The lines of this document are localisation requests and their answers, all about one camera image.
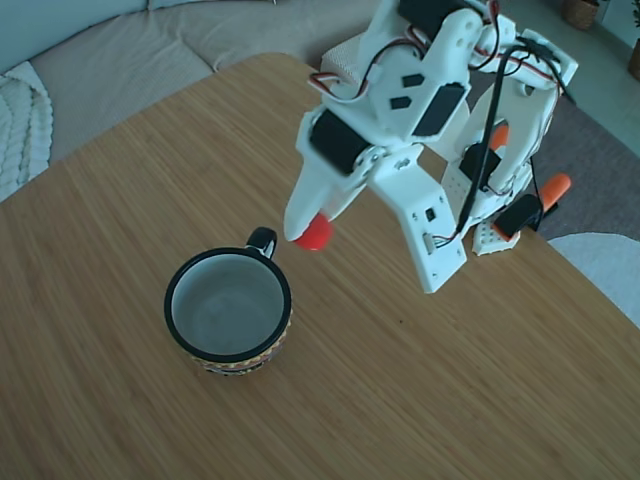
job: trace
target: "orange gripper tip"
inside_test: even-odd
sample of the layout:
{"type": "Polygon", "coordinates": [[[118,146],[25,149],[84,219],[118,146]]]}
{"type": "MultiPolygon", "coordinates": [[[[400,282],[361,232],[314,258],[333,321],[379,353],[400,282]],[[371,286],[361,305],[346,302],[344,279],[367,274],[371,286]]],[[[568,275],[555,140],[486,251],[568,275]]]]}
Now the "orange gripper tip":
{"type": "Polygon", "coordinates": [[[319,213],[309,224],[309,228],[293,243],[305,250],[322,250],[331,240],[333,234],[333,227],[329,219],[323,214],[319,213]]]}

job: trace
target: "mug handle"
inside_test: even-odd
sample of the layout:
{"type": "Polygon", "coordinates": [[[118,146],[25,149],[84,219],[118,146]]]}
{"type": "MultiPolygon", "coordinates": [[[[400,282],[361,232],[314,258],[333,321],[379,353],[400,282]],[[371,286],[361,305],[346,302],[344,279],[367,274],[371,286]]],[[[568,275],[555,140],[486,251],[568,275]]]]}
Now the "mug handle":
{"type": "Polygon", "coordinates": [[[273,258],[278,245],[278,235],[270,228],[256,228],[247,240],[246,248],[257,250],[267,258],[273,258]]]}

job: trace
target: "wicker basket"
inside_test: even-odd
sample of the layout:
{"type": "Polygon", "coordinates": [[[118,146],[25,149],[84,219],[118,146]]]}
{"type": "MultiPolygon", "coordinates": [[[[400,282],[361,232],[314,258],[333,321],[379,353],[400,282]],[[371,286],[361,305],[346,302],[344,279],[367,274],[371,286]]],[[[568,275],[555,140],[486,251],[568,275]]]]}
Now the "wicker basket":
{"type": "Polygon", "coordinates": [[[589,30],[596,21],[598,8],[595,0],[564,0],[562,18],[579,30],[589,30]]]}
{"type": "Polygon", "coordinates": [[[640,80],[640,40],[636,43],[636,48],[629,62],[629,72],[631,75],[640,80]]]}

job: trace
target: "wire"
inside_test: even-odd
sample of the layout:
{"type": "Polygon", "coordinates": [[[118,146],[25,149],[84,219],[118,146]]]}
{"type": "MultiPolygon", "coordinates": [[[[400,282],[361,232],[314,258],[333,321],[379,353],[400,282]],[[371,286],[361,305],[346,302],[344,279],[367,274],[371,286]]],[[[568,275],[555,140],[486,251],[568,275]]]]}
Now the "wire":
{"type": "Polygon", "coordinates": [[[320,93],[324,93],[328,96],[330,96],[331,98],[333,98],[334,100],[336,100],[337,102],[340,103],[353,103],[357,100],[359,100],[360,98],[362,98],[364,96],[365,93],[367,93],[367,90],[369,89],[369,81],[367,80],[367,78],[369,77],[369,73],[371,73],[371,69],[373,68],[374,65],[376,65],[380,59],[382,58],[382,56],[391,48],[394,47],[400,47],[400,46],[409,46],[409,47],[413,47],[415,48],[420,57],[424,58],[424,51],[421,48],[422,44],[416,44],[415,41],[410,40],[408,38],[398,38],[396,40],[393,40],[392,42],[388,43],[387,45],[385,45],[378,53],[376,53],[373,57],[373,59],[371,60],[371,63],[369,63],[369,66],[367,67],[367,70],[364,74],[364,76],[362,77],[362,82],[360,83],[360,86],[358,87],[358,91],[356,92],[355,96],[352,98],[341,98],[338,97],[335,93],[333,93],[329,87],[327,87],[327,85],[325,84],[326,81],[328,80],[340,80],[340,76],[335,74],[335,73],[329,73],[329,72],[318,72],[318,73],[312,73],[309,76],[309,84],[314,87],[316,90],[320,91],[320,93]]]}
{"type": "Polygon", "coordinates": [[[453,241],[456,239],[457,236],[458,236],[457,233],[454,233],[450,237],[443,237],[443,236],[440,236],[440,235],[434,235],[433,236],[434,239],[443,240],[443,242],[440,242],[440,243],[436,244],[436,249],[444,248],[447,245],[451,245],[453,243],[453,241]]]}
{"type": "Polygon", "coordinates": [[[518,63],[518,66],[515,69],[513,69],[512,71],[510,71],[509,73],[507,73],[505,75],[505,78],[506,77],[510,77],[511,75],[515,75],[516,73],[518,73],[520,71],[520,69],[522,68],[522,64],[524,62],[526,62],[527,60],[529,60],[530,58],[531,58],[531,52],[529,52],[529,54],[526,57],[522,57],[522,59],[520,60],[520,63],[518,63]]]}
{"type": "Polygon", "coordinates": [[[431,40],[427,39],[427,36],[418,30],[415,25],[409,25],[407,27],[406,35],[410,40],[413,40],[413,42],[421,47],[422,55],[426,55],[427,50],[429,50],[429,46],[431,45],[431,40]]]}
{"type": "Polygon", "coordinates": [[[509,63],[509,59],[511,55],[516,52],[529,52],[529,48],[524,45],[514,45],[507,49],[502,58],[500,59],[500,66],[498,67],[498,72],[496,74],[496,82],[493,88],[493,94],[491,96],[491,103],[489,105],[489,113],[487,115],[487,121],[484,127],[484,134],[482,137],[482,143],[480,144],[480,155],[479,161],[476,164],[476,168],[474,170],[473,179],[471,181],[471,188],[469,190],[469,194],[467,195],[464,204],[462,205],[462,210],[460,211],[460,218],[458,219],[458,226],[456,227],[456,234],[461,233],[464,230],[467,221],[469,220],[469,216],[471,215],[471,210],[473,209],[473,205],[475,204],[476,197],[478,195],[478,190],[480,188],[480,180],[484,176],[484,171],[487,165],[487,159],[489,157],[489,143],[491,142],[491,136],[493,135],[493,130],[496,123],[496,117],[498,115],[498,106],[500,104],[500,96],[502,94],[502,85],[504,83],[504,75],[507,69],[507,64],[509,63]]]}
{"type": "Polygon", "coordinates": [[[493,25],[496,31],[496,44],[494,45],[493,52],[491,52],[491,55],[489,55],[489,58],[487,58],[480,65],[470,66],[469,70],[474,72],[478,70],[482,70],[484,67],[489,65],[498,57],[498,52],[500,51],[500,24],[498,21],[499,15],[500,15],[500,3],[498,2],[498,0],[493,0],[489,3],[489,18],[491,20],[491,24],[493,25]]]}
{"type": "MultiPolygon", "coordinates": [[[[478,47],[476,47],[475,51],[476,51],[476,53],[478,53],[478,54],[480,54],[480,55],[482,55],[482,56],[485,56],[485,57],[489,55],[489,52],[487,52],[486,50],[483,50],[483,49],[481,49],[481,48],[478,48],[478,47]]],[[[502,58],[504,58],[504,55],[502,55],[502,54],[498,54],[498,55],[496,56],[496,58],[500,58],[500,59],[502,59],[502,58]]],[[[519,59],[519,58],[509,58],[509,61],[510,61],[510,62],[514,62],[514,63],[520,63],[521,59],[519,59]]],[[[528,69],[529,69],[529,70],[531,70],[533,73],[535,73],[535,74],[537,74],[537,75],[541,76],[541,77],[542,77],[542,78],[544,78],[545,80],[549,80],[549,81],[551,81],[551,82],[555,82],[555,77],[554,77],[553,75],[549,75],[549,74],[547,74],[547,73],[543,72],[542,70],[540,70],[539,68],[537,68],[537,67],[535,67],[535,66],[531,65],[530,63],[524,63],[524,62],[523,62],[523,63],[522,63],[522,66],[523,66],[523,67],[525,67],[525,68],[528,68],[528,69]]]]}
{"type": "Polygon", "coordinates": [[[536,168],[533,163],[533,156],[529,160],[529,165],[531,165],[531,175],[533,176],[533,188],[536,191],[536,197],[538,197],[538,202],[540,202],[540,211],[538,212],[538,220],[536,220],[536,225],[534,227],[534,231],[538,231],[540,228],[540,224],[542,223],[542,219],[544,218],[544,203],[542,202],[542,196],[540,195],[540,189],[538,188],[538,179],[536,178],[536,168]]]}

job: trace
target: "black cable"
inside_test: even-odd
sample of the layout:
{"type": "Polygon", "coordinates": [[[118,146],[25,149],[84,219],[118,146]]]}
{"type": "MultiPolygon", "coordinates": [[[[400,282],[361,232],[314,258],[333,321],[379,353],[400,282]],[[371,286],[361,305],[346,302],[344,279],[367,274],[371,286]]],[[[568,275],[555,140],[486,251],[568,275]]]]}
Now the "black cable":
{"type": "Polygon", "coordinates": [[[526,47],[524,45],[513,45],[507,49],[507,51],[502,56],[502,59],[500,60],[500,66],[498,67],[498,72],[496,74],[496,82],[493,87],[491,104],[489,106],[489,113],[487,115],[487,122],[485,123],[484,127],[484,135],[482,137],[482,143],[480,144],[481,153],[478,156],[479,161],[477,162],[476,168],[473,172],[474,174],[471,181],[471,189],[469,190],[469,194],[467,195],[467,198],[462,205],[462,210],[460,211],[460,218],[458,219],[458,226],[456,227],[456,235],[459,235],[464,230],[464,227],[469,220],[471,210],[473,209],[473,205],[475,204],[476,196],[478,195],[480,180],[484,176],[487,159],[489,157],[489,144],[491,143],[491,136],[493,135],[496,117],[498,115],[498,106],[500,104],[500,96],[502,94],[502,85],[504,83],[507,63],[515,52],[529,53],[530,49],[529,47],[526,47]]]}
{"type": "Polygon", "coordinates": [[[558,82],[558,85],[560,85],[560,88],[562,89],[565,96],[567,97],[567,100],[569,100],[571,103],[576,105],[577,104],[576,99],[569,92],[569,88],[564,83],[564,80],[562,80],[562,77],[560,76],[560,73],[558,72],[558,69],[556,68],[554,63],[549,58],[546,58],[546,57],[542,57],[540,58],[540,60],[542,60],[547,65],[547,67],[549,67],[549,70],[551,70],[551,73],[553,73],[553,77],[556,79],[556,82],[558,82]]]}
{"type": "Polygon", "coordinates": [[[538,231],[540,228],[540,224],[544,219],[544,203],[542,202],[542,196],[540,195],[540,189],[538,188],[538,179],[536,178],[536,168],[533,164],[533,156],[529,159],[529,165],[531,165],[531,175],[533,177],[533,188],[536,191],[536,197],[538,197],[538,202],[540,202],[540,213],[538,214],[538,220],[536,221],[536,225],[533,228],[534,231],[538,231]]]}
{"type": "Polygon", "coordinates": [[[531,52],[529,52],[529,54],[526,57],[522,57],[520,59],[520,62],[518,62],[518,66],[514,70],[510,71],[509,73],[507,73],[505,75],[505,78],[506,77],[510,77],[511,75],[515,75],[516,73],[518,73],[520,71],[520,69],[522,68],[522,65],[524,64],[524,62],[526,62],[530,58],[531,58],[531,52]]]}

